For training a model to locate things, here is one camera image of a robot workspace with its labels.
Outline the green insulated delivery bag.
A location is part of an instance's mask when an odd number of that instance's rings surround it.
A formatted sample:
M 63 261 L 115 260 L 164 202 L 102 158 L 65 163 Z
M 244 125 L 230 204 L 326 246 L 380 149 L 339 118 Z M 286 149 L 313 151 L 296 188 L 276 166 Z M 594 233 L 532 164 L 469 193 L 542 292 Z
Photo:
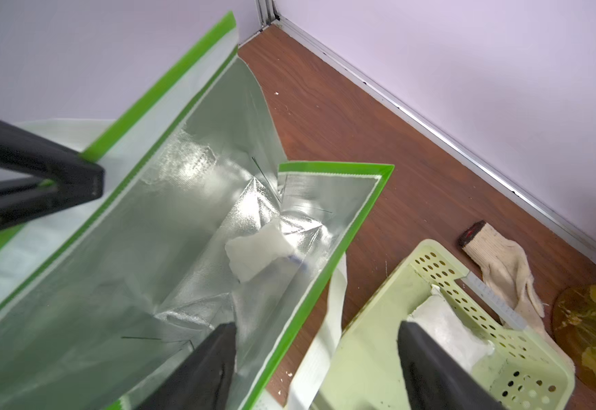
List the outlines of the green insulated delivery bag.
M 19 127 L 105 177 L 0 231 L 0 409 L 140 409 L 231 322 L 224 409 L 249 409 L 342 275 L 393 167 L 291 162 L 238 45 L 227 14 L 117 121 Z M 275 218 L 294 254 L 239 282 L 225 244 Z

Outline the white ice pack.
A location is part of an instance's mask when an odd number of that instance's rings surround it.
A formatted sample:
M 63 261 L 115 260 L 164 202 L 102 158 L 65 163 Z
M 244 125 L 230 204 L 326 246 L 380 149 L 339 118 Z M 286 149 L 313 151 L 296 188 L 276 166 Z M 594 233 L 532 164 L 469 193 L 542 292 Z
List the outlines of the white ice pack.
M 229 240 L 224 248 L 232 273 L 242 283 L 252 280 L 276 259 L 292 256 L 295 250 L 283 234 L 278 218 L 255 234 Z
M 463 324 L 437 285 L 430 287 L 430 296 L 406 320 L 424 329 L 468 373 L 494 353 L 494 345 L 477 337 Z

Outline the light green perforated basket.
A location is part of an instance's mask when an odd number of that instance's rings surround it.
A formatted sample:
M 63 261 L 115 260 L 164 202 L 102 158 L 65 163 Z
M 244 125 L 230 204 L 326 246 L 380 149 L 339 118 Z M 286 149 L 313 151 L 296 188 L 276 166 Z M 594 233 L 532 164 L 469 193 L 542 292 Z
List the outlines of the light green perforated basket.
M 561 356 L 438 242 L 422 241 L 344 331 L 315 409 L 563 409 Z

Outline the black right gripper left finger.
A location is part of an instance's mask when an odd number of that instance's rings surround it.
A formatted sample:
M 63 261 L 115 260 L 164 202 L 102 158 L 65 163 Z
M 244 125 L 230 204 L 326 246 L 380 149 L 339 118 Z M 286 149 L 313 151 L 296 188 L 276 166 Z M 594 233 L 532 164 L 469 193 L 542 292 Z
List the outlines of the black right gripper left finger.
M 236 366 L 236 324 L 219 325 L 140 409 L 224 409 Z

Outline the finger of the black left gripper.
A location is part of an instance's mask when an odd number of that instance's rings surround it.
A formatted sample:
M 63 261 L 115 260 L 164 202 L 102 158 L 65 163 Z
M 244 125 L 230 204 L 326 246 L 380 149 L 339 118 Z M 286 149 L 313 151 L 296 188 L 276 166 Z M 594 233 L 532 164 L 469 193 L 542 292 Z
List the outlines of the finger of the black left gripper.
M 0 181 L 0 231 L 71 206 L 72 190 L 44 179 Z
M 23 175 L 0 181 L 0 195 L 28 190 L 49 180 L 64 194 L 86 201 L 103 194 L 104 169 L 69 149 L 0 120 L 0 169 Z

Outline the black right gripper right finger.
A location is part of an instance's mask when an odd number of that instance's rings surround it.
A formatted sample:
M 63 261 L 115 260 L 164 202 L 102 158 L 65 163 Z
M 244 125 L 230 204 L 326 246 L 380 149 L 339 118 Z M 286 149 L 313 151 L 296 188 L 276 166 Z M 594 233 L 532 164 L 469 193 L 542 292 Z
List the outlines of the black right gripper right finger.
M 412 409 L 482 410 L 503 407 L 418 324 L 400 323 L 397 346 Z

